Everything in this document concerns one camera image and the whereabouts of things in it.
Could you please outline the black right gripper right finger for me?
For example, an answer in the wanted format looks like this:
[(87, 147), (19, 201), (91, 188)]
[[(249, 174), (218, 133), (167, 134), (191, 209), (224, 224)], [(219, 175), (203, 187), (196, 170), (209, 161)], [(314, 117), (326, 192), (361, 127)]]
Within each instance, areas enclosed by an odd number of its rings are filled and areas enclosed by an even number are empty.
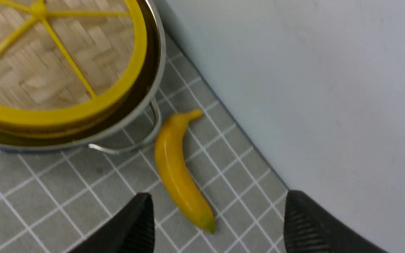
[(283, 240), (288, 253), (385, 252), (299, 190), (286, 196)]

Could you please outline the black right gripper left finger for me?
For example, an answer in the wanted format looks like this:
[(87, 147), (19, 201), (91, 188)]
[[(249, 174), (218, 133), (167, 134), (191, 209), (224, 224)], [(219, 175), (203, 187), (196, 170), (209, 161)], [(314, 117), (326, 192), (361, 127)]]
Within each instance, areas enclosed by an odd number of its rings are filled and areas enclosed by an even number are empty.
[(74, 247), (72, 253), (153, 253), (153, 199), (138, 193), (111, 220)]

